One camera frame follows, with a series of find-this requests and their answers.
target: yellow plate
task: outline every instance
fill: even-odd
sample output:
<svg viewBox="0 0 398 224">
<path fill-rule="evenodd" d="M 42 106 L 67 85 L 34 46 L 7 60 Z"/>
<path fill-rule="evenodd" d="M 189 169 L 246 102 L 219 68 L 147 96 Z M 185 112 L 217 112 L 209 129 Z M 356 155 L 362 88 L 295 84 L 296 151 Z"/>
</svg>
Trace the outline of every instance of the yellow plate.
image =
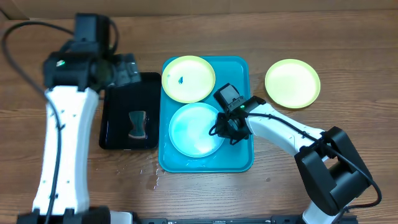
<svg viewBox="0 0 398 224">
<path fill-rule="evenodd" d="M 194 103 L 208 96 L 216 83 L 213 67 L 203 58 L 183 56 L 170 62 L 162 74 L 166 94 L 181 103 Z"/>
<path fill-rule="evenodd" d="M 296 59 L 281 60 L 266 75 L 268 95 L 287 108 L 303 108 L 313 103 L 321 90 L 317 72 L 307 63 Z"/>
</svg>

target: white plate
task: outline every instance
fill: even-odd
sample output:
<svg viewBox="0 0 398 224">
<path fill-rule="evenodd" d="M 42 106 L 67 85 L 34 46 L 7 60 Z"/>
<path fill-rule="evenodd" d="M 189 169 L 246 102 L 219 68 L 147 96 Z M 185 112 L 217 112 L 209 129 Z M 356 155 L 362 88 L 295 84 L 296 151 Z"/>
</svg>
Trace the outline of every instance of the white plate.
<svg viewBox="0 0 398 224">
<path fill-rule="evenodd" d="M 218 110 L 206 103 L 190 103 L 173 115 L 169 135 L 174 147 L 190 157 L 205 157 L 217 151 L 224 138 L 210 136 Z"/>
</svg>

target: wood grain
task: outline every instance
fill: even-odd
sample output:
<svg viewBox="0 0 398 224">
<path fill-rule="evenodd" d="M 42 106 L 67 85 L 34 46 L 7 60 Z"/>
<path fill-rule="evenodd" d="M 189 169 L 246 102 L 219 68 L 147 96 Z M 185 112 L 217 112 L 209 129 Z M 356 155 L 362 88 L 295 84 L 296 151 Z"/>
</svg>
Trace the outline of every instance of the wood grain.
<svg viewBox="0 0 398 224">
<path fill-rule="evenodd" d="M 10 14 L 11 19 L 71 19 L 77 12 L 121 17 L 398 9 L 398 2 L 395 0 L 2 0 L 0 8 L 6 10 L 5 13 Z"/>
<path fill-rule="evenodd" d="M 264 97 L 267 69 L 298 58 L 319 73 L 322 89 L 304 110 L 278 110 L 323 129 L 343 128 L 379 184 L 384 199 L 355 210 L 360 223 L 395 223 L 398 215 L 398 11 L 300 12 L 115 19 L 119 52 L 134 52 L 141 71 L 161 72 L 178 55 L 239 55 L 249 64 L 252 93 Z M 52 21 L 72 28 L 72 20 Z M 5 22 L 2 28 L 12 23 Z M 42 83 L 42 62 L 67 35 L 26 27 L 10 49 Z M 45 137 L 44 102 L 0 56 L 0 222 L 31 209 Z M 157 152 L 109 152 L 98 146 L 99 107 L 91 132 L 88 185 L 92 205 L 141 217 L 236 218 L 294 214 L 309 198 L 294 159 L 255 138 L 255 162 L 241 174 L 162 172 Z M 368 189 L 355 203 L 375 199 Z"/>
</svg>

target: black tray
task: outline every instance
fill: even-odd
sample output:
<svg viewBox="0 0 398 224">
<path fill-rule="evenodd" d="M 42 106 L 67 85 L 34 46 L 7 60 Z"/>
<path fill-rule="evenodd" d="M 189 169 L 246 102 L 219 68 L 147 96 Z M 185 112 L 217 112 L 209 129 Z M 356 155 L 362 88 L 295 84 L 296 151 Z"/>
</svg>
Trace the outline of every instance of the black tray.
<svg viewBox="0 0 398 224">
<path fill-rule="evenodd" d="M 160 89 L 162 77 L 155 72 L 142 72 L 141 82 L 106 90 L 99 145 L 103 149 L 154 149 L 159 143 Z M 130 138 L 129 113 L 146 112 L 146 136 Z"/>
<path fill-rule="evenodd" d="M 304 224 L 301 215 L 273 215 L 269 218 L 214 218 L 191 220 L 168 220 L 166 218 L 143 218 L 140 224 Z M 339 224 L 358 224 L 356 216 L 343 217 Z"/>
</svg>

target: sponge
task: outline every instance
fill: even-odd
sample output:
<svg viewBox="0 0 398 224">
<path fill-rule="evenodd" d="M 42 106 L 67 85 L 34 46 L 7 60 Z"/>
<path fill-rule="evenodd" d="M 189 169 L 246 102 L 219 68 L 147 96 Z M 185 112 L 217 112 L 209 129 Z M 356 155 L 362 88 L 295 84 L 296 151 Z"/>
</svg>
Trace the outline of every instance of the sponge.
<svg viewBox="0 0 398 224">
<path fill-rule="evenodd" d="M 146 112 L 145 111 L 132 111 L 129 113 L 130 121 L 132 124 L 132 130 L 129 132 L 129 137 L 133 139 L 145 139 L 145 123 L 146 123 Z"/>
</svg>

